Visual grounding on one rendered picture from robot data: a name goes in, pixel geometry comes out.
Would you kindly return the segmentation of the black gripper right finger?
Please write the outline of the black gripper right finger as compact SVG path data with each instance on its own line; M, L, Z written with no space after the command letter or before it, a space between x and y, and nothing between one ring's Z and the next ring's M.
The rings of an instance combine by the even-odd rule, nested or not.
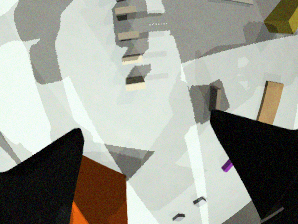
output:
M210 125L259 218L281 209L279 201L298 177L298 129L290 131L218 109L210 112Z

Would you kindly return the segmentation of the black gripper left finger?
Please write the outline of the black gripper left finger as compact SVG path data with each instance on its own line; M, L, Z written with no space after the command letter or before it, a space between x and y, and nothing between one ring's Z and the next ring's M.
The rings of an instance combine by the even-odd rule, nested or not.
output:
M81 167L81 128L0 173L0 206L19 224L69 224Z

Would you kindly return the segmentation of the purple rectangular block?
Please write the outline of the purple rectangular block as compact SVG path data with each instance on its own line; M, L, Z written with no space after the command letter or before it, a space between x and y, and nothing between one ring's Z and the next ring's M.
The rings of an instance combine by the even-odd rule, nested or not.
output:
M223 172L229 172L229 169L233 167L233 164L231 164L230 159L226 161L225 165L222 167Z

